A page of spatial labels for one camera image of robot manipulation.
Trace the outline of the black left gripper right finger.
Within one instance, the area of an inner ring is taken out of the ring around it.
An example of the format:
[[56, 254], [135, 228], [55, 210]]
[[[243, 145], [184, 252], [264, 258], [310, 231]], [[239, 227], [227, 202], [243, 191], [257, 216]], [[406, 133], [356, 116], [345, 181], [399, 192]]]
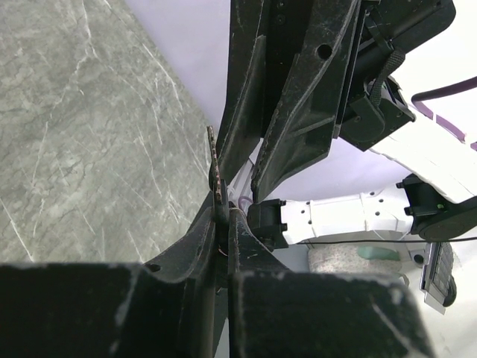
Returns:
[[284, 266], [230, 211], [232, 357], [433, 357], [417, 304], [396, 278]]

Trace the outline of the black-headed keys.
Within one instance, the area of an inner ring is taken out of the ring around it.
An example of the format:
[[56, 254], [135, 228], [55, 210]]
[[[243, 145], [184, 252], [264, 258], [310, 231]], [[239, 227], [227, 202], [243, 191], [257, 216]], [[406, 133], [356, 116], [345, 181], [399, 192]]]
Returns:
[[218, 241], [218, 250], [228, 255], [228, 232], [230, 223], [230, 208], [227, 193], [227, 184], [221, 179], [218, 152], [216, 148], [213, 126], [206, 127], [209, 152], [211, 157], [209, 170], [209, 187], [212, 193], [212, 219], [215, 223], [215, 238]]

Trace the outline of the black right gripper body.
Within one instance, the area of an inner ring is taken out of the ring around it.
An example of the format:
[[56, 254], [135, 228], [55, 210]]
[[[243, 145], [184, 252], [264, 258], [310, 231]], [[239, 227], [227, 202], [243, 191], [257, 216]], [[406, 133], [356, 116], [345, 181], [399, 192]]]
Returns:
[[[300, 51], [314, 1], [273, 1], [267, 30], [262, 138]], [[365, 151], [414, 120], [392, 73], [405, 56], [446, 30], [451, 1], [360, 1], [361, 36], [346, 107], [335, 135]]]

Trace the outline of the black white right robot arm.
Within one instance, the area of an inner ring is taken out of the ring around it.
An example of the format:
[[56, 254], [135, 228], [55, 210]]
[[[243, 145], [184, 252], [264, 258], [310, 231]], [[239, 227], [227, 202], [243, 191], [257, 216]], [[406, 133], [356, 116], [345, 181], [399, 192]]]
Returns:
[[[451, 1], [232, 1], [215, 207], [251, 155], [248, 224], [274, 248], [394, 231], [445, 242], [476, 225], [476, 153], [440, 119], [415, 115], [392, 78], [450, 26]], [[409, 170], [385, 188], [320, 201], [270, 194], [342, 138]]]

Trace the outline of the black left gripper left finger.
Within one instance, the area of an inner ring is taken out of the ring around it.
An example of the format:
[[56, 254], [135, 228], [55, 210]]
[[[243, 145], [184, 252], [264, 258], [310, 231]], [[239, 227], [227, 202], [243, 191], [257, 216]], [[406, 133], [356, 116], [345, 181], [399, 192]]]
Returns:
[[3, 357], [211, 357], [210, 210], [146, 264], [4, 263]]

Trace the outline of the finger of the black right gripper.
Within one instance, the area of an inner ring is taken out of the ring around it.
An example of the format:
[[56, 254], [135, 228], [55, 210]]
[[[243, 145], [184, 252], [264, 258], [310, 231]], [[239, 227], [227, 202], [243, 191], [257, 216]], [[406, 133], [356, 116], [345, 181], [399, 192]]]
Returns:
[[361, 36], [360, 1], [314, 1], [253, 171], [253, 201], [324, 159], [346, 107]]
[[227, 91], [218, 135], [221, 177], [231, 182], [261, 137], [267, 1], [231, 1]]

